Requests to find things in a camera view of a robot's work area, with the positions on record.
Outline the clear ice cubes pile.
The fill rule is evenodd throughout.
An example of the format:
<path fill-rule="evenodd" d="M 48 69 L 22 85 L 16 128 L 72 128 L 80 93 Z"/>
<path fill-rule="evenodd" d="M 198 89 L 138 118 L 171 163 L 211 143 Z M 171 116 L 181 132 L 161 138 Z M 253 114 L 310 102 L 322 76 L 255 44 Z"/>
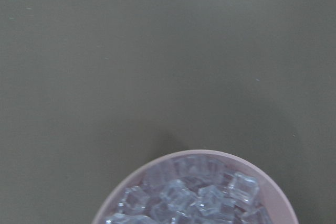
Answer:
<path fill-rule="evenodd" d="M 123 191 L 104 223 L 271 223 L 258 180 L 206 155 L 160 162 Z"/>

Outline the pink bowl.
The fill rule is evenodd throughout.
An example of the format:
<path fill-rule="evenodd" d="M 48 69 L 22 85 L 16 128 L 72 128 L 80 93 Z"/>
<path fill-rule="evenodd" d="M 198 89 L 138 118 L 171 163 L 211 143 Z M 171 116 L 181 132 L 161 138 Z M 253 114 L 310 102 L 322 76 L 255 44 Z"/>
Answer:
<path fill-rule="evenodd" d="M 214 157 L 224 162 L 226 165 L 228 165 L 229 168 L 238 170 L 258 179 L 260 184 L 260 201 L 267 208 L 273 223 L 299 222 L 290 201 L 281 188 L 272 180 L 272 178 L 270 178 L 265 172 L 263 172 L 254 164 L 238 156 L 220 151 L 186 150 L 161 156 L 133 171 L 130 175 L 123 179 L 108 195 L 96 213 L 92 223 L 104 223 L 105 216 L 112 212 L 113 206 L 117 204 L 123 190 L 126 187 L 138 184 L 144 177 L 145 172 L 152 166 L 170 159 L 197 154 Z"/>

